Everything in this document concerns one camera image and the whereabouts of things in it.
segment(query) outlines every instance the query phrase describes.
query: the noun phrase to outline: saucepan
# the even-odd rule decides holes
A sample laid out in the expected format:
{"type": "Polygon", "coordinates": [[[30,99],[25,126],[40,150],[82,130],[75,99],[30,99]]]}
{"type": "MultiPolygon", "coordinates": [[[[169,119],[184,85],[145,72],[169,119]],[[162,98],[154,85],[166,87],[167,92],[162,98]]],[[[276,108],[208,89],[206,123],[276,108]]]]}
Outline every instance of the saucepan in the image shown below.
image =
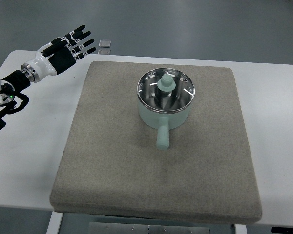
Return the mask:
{"type": "Polygon", "coordinates": [[[157,68],[139,80],[139,115],[148,126],[158,129],[156,147],[159,150],[169,147],[169,130],[186,121],[194,94],[191,79],[175,69],[157,68]]]}

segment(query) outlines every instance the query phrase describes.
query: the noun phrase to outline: white table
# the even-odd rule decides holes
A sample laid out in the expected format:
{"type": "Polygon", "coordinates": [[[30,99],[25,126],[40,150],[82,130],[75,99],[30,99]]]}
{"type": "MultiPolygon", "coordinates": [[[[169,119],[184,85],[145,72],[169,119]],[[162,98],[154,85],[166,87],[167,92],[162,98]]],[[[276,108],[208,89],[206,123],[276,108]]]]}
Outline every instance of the white table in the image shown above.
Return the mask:
{"type": "MultiPolygon", "coordinates": [[[[34,57],[14,51],[0,79],[34,57]]],[[[19,113],[0,131],[0,206],[52,210],[49,195],[92,61],[122,61],[233,70],[251,147],[263,218],[258,224],[293,227],[293,65],[89,55],[68,71],[32,83],[19,113]]]]}

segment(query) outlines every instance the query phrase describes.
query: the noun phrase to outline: robotic hand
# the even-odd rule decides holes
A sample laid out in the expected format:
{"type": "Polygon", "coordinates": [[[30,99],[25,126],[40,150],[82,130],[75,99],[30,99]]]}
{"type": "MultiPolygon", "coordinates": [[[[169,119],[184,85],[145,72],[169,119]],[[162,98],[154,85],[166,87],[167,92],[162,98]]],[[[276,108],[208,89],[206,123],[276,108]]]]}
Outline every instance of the robotic hand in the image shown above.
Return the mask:
{"type": "Polygon", "coordinates": [[[90,35],[90,32],[83,33],[84,29],[85,26],[82,25],[64,37],[55,38],[41,47],[36,52],[36,57],[24,63],[21,70],[0,79],[0,107],[5,107],[0,111],[0,130],[6,125],[2,117],[18,112],[28,104],[29,98],[21,94],[21,91],[29,87],[31,82],[37,83],[48,75],[60,74],[96,50],[95,47],[89,50],[86,48],[94,39],[80,43],[90,35]],[[22,100],[17,108],[15,96],[22,100]]]}

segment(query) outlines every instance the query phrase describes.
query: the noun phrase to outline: gray felt mat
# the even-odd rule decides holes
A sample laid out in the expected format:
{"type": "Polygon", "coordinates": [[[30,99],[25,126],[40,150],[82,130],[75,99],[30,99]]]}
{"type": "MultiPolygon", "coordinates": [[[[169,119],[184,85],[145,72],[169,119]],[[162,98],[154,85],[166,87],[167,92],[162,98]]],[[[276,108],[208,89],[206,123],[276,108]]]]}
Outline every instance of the gray felt mat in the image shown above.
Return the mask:
{"type": "Polygon", "coordinates": [[[261,218],[250,147],[232,70],[95,61],[91,64],[50,202],[57,212],[208,223],[261,218]],[[156,149],[139,117],[137,83],[169,67],[195,86],[186,122],[156,149]]]}

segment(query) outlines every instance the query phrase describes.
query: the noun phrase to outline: saucepan handle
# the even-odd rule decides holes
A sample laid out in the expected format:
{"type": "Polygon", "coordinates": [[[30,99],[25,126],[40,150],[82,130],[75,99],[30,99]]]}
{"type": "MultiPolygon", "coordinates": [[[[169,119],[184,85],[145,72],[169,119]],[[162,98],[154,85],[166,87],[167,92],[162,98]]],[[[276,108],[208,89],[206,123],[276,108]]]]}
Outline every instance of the saucepan handle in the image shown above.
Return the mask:
{"type": "Polygon", "coordinates": [[[169,147],[169,119],[159,117],[156,147],[159,150],[166,150],[169,147]]]}

